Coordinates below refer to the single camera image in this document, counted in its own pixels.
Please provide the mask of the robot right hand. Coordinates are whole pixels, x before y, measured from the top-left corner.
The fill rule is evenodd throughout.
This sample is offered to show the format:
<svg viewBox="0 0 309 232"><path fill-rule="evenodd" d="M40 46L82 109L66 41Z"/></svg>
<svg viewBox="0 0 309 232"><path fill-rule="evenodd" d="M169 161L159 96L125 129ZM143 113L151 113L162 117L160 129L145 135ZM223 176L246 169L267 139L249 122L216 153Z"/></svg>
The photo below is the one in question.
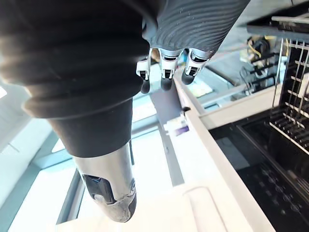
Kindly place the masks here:
<svg viewBox="0 0 309 232"><path fill-rule="evenodd" d="M94 202L129 221L133 97L150 90L151 51L171 89L188 49L190 84L244 11L246 0L3 0L0 74L30 94L25 111L46 119L73 156Z"/></svg>

